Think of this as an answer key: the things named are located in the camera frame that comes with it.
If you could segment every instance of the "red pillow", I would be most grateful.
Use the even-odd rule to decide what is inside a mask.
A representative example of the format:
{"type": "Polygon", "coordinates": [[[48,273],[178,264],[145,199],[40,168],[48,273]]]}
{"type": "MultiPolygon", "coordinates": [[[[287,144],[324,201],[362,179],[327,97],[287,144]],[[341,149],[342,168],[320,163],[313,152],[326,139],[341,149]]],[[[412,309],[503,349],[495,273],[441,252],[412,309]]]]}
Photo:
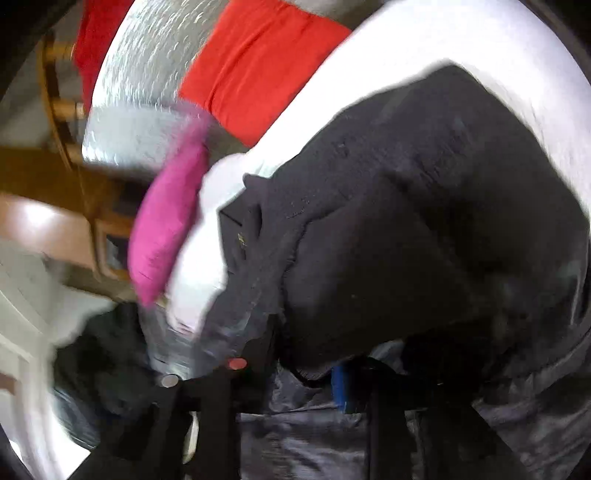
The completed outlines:
{"type": "Polygon", "coordinates": [[[179,95],[251,147],[349,34],[282,0],[230,0],[179,95]]]}
{"type": "Polygon", "coordinates": [[[82,78],[82,99],[90,110],[96,79],[111,42],[134,0],[86,0],[73,60],[82,78]]]}

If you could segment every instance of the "red circle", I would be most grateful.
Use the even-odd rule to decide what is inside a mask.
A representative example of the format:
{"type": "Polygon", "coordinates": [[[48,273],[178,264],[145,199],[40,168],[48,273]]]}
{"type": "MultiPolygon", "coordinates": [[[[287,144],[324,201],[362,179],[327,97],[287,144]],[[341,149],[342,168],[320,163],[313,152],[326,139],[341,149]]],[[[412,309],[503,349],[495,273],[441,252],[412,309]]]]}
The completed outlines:
{"type": "Polygon", "coordinates": [[[242,370],[247,365],[248,363],[243,358],[231,358],[228,360],[228,368],[230,370],[242,370]]]}

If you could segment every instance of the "white fabric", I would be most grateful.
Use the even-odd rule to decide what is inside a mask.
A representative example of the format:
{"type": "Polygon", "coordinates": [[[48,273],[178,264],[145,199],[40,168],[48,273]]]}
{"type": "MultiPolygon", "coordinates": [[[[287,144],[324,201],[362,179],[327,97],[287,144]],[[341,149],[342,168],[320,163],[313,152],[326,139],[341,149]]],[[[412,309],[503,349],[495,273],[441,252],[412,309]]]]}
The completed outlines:
{"type": "Polygon", "coordinates": [[[244,173],[270,177],[348,105],[449,62],[469,71],[532,130],[589,211],[591,86],[554,33],[518,0],[391,2],[333,52],[240,162],[226,158],[206,177],[207,195],[220,190],[178,258],[169,290],[172,311],[185,305],[183,322],[198,332],[223,288],[214,209],[242,190],[244,173]],[[206,244],[216,246],[206,250],[206,244]],[[184,297],[199,275],[209,292],[184,297]]]}

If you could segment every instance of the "magenta cushion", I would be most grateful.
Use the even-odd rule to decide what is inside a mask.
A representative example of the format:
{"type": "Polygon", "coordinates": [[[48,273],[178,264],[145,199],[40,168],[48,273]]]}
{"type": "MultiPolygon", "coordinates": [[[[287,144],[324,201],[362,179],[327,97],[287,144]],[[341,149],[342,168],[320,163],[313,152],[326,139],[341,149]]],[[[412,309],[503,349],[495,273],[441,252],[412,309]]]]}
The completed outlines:
{"type": "Polygon", "coordinates": [[[202,137],[185,141],[144,197],[128,251],[129,275],[143,305],[155,302],[164,291],[178,252],[197,220],[208,159],[202,137]]]}

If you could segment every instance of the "dark red cloth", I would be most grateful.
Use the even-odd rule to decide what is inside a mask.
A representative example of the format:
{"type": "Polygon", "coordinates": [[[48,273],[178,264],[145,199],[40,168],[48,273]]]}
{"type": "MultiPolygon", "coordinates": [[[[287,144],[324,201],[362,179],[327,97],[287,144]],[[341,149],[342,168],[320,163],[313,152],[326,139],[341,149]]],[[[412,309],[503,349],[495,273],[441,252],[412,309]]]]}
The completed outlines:
{"type": "Polygon", "coordinates": [[[230,0],[179,95],[251,147],[349,34],[281,0],[230,0]]]}
{"type": "Polygon", "coordinates": [[[86,111],[90,110],[92,92],[103,60],[133,3],[134,0],[85,1],[73,60],[82,77],[82,99],[86,111]]]}

